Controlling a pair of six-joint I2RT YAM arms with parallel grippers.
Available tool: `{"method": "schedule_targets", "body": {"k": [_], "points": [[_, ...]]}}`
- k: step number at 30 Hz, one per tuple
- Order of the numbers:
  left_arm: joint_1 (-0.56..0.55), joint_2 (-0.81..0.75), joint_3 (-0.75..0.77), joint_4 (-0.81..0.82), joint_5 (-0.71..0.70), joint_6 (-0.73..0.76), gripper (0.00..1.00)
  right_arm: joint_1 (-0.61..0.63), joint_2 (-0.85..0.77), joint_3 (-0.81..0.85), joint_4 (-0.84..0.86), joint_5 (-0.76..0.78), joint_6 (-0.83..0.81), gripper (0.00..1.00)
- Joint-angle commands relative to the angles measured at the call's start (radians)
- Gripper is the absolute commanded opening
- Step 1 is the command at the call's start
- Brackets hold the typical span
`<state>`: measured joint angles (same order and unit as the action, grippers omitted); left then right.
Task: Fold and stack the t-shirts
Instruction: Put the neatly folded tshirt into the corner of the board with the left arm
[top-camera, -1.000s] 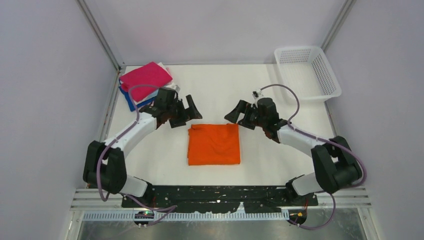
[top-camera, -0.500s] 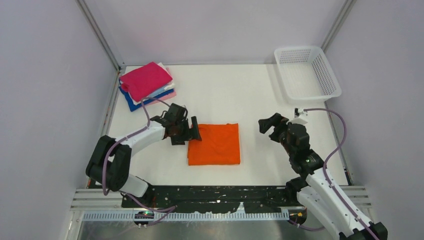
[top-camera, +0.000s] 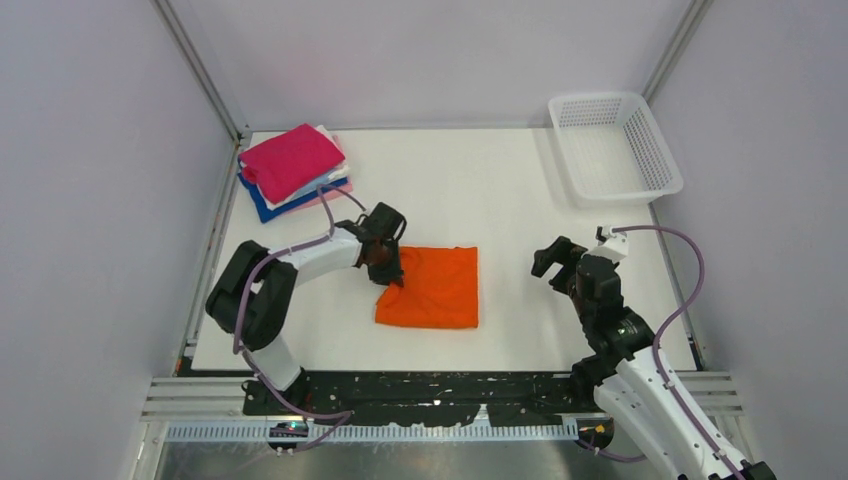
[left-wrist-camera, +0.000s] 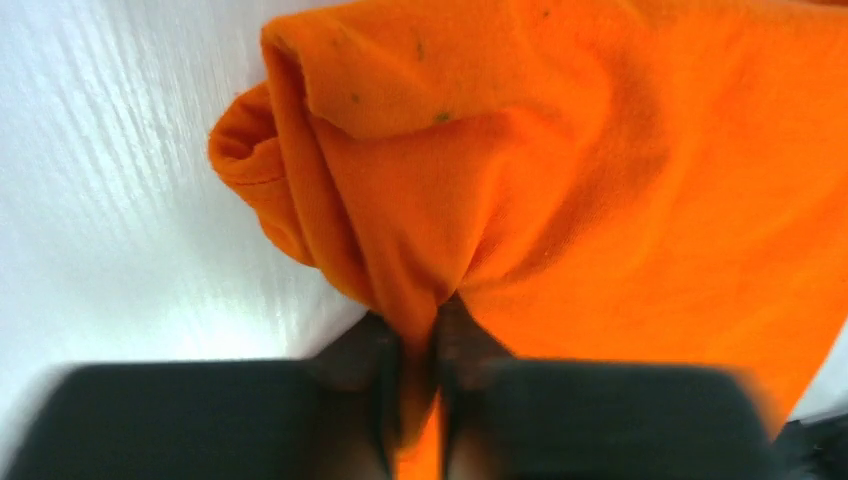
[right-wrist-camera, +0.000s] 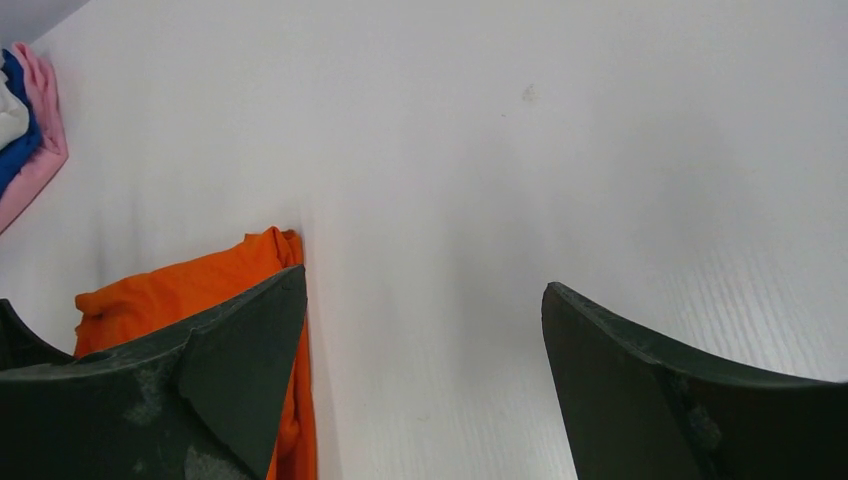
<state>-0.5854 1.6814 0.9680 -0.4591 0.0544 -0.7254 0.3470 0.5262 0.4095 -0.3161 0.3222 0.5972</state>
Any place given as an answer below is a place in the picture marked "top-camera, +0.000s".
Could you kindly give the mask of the orange t shirt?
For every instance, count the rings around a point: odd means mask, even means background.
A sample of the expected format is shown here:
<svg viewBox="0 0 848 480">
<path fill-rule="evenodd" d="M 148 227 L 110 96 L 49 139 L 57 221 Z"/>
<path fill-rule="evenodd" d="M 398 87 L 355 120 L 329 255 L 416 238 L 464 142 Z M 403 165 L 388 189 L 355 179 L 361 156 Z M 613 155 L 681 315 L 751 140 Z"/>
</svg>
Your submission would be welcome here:
<svg viewBox="0 0 848 480">
<path fill-rule="evenodd" d="M 402 328 L 465 330 L 480 322 L 476 247 L 400 249 L 403 284 L 376 302 L 375 322 Z"/>
</svg>

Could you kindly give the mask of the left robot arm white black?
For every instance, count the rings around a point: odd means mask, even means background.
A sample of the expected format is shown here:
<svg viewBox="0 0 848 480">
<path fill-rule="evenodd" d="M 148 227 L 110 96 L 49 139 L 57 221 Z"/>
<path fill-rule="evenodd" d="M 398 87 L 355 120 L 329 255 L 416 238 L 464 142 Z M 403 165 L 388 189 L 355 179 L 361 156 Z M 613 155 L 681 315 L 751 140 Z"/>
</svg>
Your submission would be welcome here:
<svg viewBox="0 0 848 480">
<path fill-rule="evenodd" d="M 380 286 L 402 286 L 399 240 L 406 218 L 378 203 L 355 220 L 332 221 L 328 231 L 301 244 L 271 251 L 241 243 L 209 293 L 205 312 L 231 334 L 235 353 L 280 392 L 305 377 L 282 330 L 295 289 L 338 270 L 366 267 Z"/>
</svg>

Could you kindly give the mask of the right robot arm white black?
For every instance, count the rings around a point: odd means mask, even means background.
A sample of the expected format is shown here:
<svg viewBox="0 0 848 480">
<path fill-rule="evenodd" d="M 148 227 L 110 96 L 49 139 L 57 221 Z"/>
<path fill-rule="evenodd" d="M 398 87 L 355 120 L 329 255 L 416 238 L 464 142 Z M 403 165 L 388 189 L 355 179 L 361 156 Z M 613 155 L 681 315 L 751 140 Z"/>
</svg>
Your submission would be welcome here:
<svg viewBox="0 0 848 480">
<path fill-rule="evenodd" d="M 570 381 L 625 430 L 647 460 L 670 479 L 772 479 L 709 420 L 666 364 L 657 336 L 626 305 L 617 272 L 628 253 L 621 233 L 603 234 L 592 249 L 558 237 L 535 251 L 531 273 L 569 297 L 592 355 L 575 363 Z"/>
</svg>

